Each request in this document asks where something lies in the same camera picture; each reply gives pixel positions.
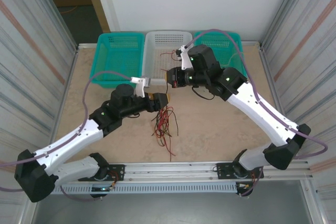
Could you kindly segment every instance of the beige tabletop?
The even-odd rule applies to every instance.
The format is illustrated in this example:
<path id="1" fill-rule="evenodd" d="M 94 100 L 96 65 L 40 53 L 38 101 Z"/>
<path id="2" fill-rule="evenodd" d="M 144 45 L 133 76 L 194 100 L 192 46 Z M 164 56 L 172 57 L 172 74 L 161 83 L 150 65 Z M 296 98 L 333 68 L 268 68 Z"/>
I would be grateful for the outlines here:
<path id="1" fill-rule="evenodd" d="M 81 49 L 72 76 L 56 139 L 78 126 L 84 117 L 81 96 L 89 79 L 95 49 Z M 256 47 L 244 46 L 245 59 L 258 92 L 271 104 L 273 100 Z M 151 86 L 149 92 L 165 92 L 164 86 Z M 112 89 L 91 84 L 86 103 L 89 113 L 109 100 Z M 171 118 L 173 162 L 229 161 L 243 149 L 269 141 L 266 134 L 243 112 L 218 97 L 206 101 L 190 87 L 171 89 L 170 106 L 176 113 L 179 136 Z M 204 96 L 210 95 L 202 90 Z M 142 112 L 138 119 L 123 119 L 122 126 L 104 139 L 81 150 L 71 160 L 99 152 L 108 162 L 168 162 L 169 153 L 152 136 L 156 113 Z"/>

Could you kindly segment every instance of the white plastic basket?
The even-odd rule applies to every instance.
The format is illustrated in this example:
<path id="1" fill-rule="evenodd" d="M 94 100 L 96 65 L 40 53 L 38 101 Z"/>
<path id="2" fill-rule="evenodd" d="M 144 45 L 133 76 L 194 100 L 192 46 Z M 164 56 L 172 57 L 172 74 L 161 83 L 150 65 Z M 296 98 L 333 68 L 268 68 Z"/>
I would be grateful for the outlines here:
<path id="1" fill-rule="evenodd" d="M 151 31 L 147 33 L 143 52 L 142 75 L 151 78 L 151 85 L 166 85 L 165 71 L 180 67 L 181 62 L 172 59 L 171 53 L 193 39 L 186 31 Z"/>

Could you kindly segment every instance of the gray carpet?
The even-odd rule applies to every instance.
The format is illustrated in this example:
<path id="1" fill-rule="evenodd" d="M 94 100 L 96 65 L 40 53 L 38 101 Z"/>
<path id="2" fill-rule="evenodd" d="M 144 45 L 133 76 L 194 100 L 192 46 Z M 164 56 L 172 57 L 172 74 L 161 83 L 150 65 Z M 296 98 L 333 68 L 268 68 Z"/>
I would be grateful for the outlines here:
<path id="1" fill-rule="evenodd" d="M 61 13 L 73 8 L 74 6 L 58 7 L 58 10 Z M 97 43 L 99 35 L 103 33 L 92 5 L 78 6 L 72 12 L 61 14 L 61 16 L 77 44 Z"/>

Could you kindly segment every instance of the floor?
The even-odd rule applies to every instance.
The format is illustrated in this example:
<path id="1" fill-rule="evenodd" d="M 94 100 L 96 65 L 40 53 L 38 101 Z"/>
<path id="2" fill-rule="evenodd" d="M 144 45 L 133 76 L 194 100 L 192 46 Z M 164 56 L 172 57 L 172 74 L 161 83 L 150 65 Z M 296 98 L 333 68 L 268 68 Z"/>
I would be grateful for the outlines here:
<path id="1" fill-rule="evenodd" d="M 81 96 L 94 57 L 95 49 L 81 49 L 73 73 L 57 138 L 72 131 L 83 120 Z M 244 46 L 246 63 L 259 93 L 271 104 L 266 76 L 256 47 Z M 164 86 L 149 91 L 165 92 Z M 86 103 L 89 113 L 108 100 L 112 90 L 91 84 Z M 170 106 L 174 107 L 179 126 L 171 124 L 173 162 L 229 161 L 243 149 L 254 148 L 269 141 L 266 134 L 243 112 L 220 98 L 206 101 L 197 97 L 190 87 L 169 89 Z M 99 152 L 108 162 L 168 162 L 169 153 L 152 136 L 153 113 L 142 112 L 138 119 L 124 119 L 123 125 L 104 139 L 81 150 L 71 160 Z"/>
<path id="2" fill-rule="evenodd" d="M 93 5 L 58 7 L 75 42 L 97 43 L 102 29 Z"/>
<path id="3" fill-rule="evenodd" d="M 267 224 L 312 223 L 300 181 L 259 182 L 249 198 L 232 193 L 107 195 L 77 202 L 50 195 L 39 202 L 36 224 Z"/>

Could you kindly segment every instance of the tangled wires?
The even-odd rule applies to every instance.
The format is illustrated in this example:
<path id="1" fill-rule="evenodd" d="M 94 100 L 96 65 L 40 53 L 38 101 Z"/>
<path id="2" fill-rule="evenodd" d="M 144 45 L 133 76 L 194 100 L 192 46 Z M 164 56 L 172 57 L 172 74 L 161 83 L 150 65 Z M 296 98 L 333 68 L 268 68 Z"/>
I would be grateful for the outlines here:
<path id="1" fill-rule="evenodd" d="M 171 151 L 172 146 L 172 140 L 171 140 L 171 134 L 169 132 L 169 117 L 171 115 L 174 115 L 175 123 L 177 127 L 177 135 L 179 135 L 179 125 L 177 123 L 176 115 L 174 112 L 173 107 L 166 106 L 163 109 L 161 109 L 156 117 L 152 119 L 152 121 L 155 120 L 155 126 L 154 126 L 154 133 L 152 135 L 155 135 L 156 140 L 158 144 L 161 147 L 166 147 L 167 151 L 170 155 L 170 162 L 172 161 L 172 156 L 175 156 L 175 154 Z M 169 146 L 167 145 L 166 137 L 169 139 Z"/>

